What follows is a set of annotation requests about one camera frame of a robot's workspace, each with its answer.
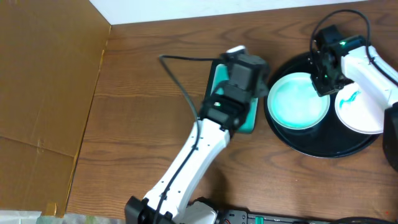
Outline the white pink plate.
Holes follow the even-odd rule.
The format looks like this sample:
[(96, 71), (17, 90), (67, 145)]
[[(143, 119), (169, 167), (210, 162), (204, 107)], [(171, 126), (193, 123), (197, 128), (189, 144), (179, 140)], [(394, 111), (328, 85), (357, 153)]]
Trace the white pink plate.
[(366, 93), (357, 83), (346, 85), (335, 99), (335, 111), (340, 121), (361, 134), (381, 134), (384, 130), (384, 110), (391, 91), (384, 90), (382, 100)]

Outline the mint green plate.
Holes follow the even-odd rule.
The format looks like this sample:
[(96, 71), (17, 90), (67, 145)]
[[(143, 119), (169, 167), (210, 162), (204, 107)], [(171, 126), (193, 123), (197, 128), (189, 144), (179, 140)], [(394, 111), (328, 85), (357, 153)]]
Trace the mint green plate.
[(318, 96), (311, 74), (290, 73), (278, 79), (267, 96), (267, 111), (273, 121), (287, 129), (302, 130), (317, 125), (327, 114), (330, 96)]

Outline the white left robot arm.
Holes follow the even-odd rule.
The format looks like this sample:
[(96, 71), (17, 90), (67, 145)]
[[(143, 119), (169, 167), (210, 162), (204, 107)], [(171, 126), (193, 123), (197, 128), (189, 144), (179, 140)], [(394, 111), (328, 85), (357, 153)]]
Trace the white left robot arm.
[(192, 131), (163, 177), (142, 200), (131, 197), (126, 223), (180, 223), (188, 201), (215, 157), (245, 122), (252, 90), (221, 82), (223, 94), (213, 92), (201, 104)]

